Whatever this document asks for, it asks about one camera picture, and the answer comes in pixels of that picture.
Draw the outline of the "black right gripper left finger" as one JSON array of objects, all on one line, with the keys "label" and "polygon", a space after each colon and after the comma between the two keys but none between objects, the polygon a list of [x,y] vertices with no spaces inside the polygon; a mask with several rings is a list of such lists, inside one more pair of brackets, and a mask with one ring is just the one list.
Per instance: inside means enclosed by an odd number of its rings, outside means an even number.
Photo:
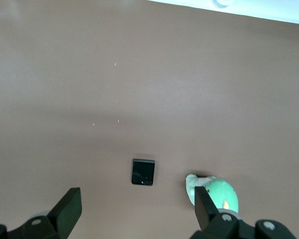
[{"label": "black right gripper left finger", "polygon": [[66,239],[82,214],[80,188],[70,188],[46,216],[36,216],[7,231],[0,224],[0,239]]}]

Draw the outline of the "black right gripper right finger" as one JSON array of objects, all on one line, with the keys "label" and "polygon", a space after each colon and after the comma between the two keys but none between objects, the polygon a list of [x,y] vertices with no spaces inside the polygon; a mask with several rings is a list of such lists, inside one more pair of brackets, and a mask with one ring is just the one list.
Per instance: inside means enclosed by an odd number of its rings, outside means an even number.
[{"label": "black right gripper right finger", "polygon": [[219,212],[205,187],[195,187],[195,215],[200,226],[193,239],[294,239],[294,234],[274,220],[250,226],[229,212]]}]

